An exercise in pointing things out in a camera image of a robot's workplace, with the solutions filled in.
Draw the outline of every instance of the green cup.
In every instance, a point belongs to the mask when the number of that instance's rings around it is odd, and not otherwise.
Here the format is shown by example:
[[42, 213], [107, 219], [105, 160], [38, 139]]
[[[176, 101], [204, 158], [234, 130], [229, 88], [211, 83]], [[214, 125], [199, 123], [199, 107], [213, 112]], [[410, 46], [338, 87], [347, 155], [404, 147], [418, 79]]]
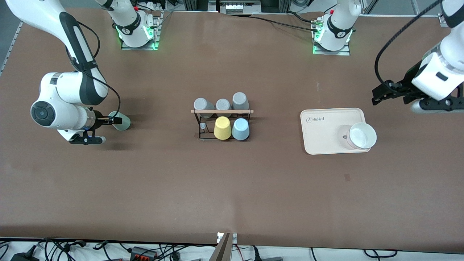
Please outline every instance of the green cup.
[[[116, 111], [112, 111], [108, 114], [108, 116], [112, 117], [116, 114]], [[116, 117], [122, 118], [122, 124], [113, 124], [113, 126], [116, 128], [118, 131], [125, 131], [129, 128], [130, 126], [130, 119], [126, 115], [122, 114], [121, 112], [118, 112]]]

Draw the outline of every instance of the cup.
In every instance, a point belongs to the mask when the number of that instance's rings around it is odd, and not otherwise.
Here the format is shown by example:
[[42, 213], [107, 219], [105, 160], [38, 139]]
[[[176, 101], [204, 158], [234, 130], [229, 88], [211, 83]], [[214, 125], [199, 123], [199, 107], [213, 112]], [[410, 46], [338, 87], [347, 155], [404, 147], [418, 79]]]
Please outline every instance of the cup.
[[238, 118], [233, 123], [232, 136], [236, 140], [245, 140], [250, 135], [250, 127], [248, 121], [244, 118]]
[[377, 133], [375, 133], [374, 128], [369, 124], [359, 122], [349, 129], [347, 142], [355, 149], [369, 149], [377, 142]]
[[[193, 103], [193, 108], [195, 110], [214, 110], [214, 105], [205, 98], [198, 98]], [[200, 117], [205, 119], [208, 119], [212, 115], [212, 113], [200, 113]]]
[[[116, 114], [116, 111], [112, 111], [108, 114], [108, 116], [112, 117]], [[113, 124], [113, 127], [116, 128], [118, 131], [125, 131], [129, 128], [130, 126], [130, 119], [126, 115], [122, 114], [121, 112], [118, 112], [116, 117], [122, 118], [122, 124]]]
[[[219, 99], [216, 102], [216, 109], [217, 110], [230, 110], [232, 109], [231, 104], [227, 99]], [[218, 114], [219, 117], [230, 117], [230, 113], [221, 113]]]
[[243, 92], [236, 92], [232, 97], [232, 108], [234, 110], [248, 110], [250, 104]]
[[220, 140], [227, 140], [231, 134], [231, 121], [229, 118], [224, 116], [217, 118], [214, 124], [214, 136]]

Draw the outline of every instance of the gray floor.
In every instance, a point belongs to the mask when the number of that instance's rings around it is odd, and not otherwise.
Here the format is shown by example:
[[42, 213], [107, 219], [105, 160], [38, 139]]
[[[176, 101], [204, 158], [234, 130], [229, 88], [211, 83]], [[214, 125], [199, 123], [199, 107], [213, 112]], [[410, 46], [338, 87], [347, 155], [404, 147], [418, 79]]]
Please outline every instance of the gray floor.
[[[316, 0], [324, 1], [321, 7], [326, 7], [328, 2], [336, 2], [336, 0]], [[426, 8], [434, 0], [417, 0], [419, 9]], [[61, 0], [65, 8], [68, 7], [90, 7], [98, 8], [98, 4], [94, 0]], [[432, 9], [429, 14], [438, 14], [440, 7]], [[411, 0], [379, 0], [378, 4], [372, 11], [372, 14], [414, 14]], [[2, 62], [8, 53], [8, 48], [11, 45], [13, 36], [19, 25], [19, 19], [16, 18], [6, 5], [5, 0], [0, 0], [0, 62]]]

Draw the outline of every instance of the red wire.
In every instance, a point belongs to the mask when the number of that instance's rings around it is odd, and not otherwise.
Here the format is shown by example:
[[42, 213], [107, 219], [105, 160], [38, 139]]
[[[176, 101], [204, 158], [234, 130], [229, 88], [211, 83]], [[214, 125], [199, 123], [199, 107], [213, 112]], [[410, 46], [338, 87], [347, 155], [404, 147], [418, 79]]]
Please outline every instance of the red wire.
[[235, 244], [235, 247], [237, 248], [238, 253], [240, 254], [240, 257], [242, 258], [242, 261], [245, 261], [245, 259], [243, 259], [243, 256], [242, 256], [242, 251], [240, 251], [240, 248], [238, 247], [237, 244]]

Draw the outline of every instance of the blue cup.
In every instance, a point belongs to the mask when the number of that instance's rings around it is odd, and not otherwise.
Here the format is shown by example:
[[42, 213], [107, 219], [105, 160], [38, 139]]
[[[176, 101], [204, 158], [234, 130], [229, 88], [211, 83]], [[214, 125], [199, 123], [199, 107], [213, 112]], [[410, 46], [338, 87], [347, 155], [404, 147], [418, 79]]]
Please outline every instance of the blue cup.
[[250, 135], [250, 127], [248, 121], [244, 118], [238, 118], [233, 123], [232, 136], [236, 140], [245, 140]]

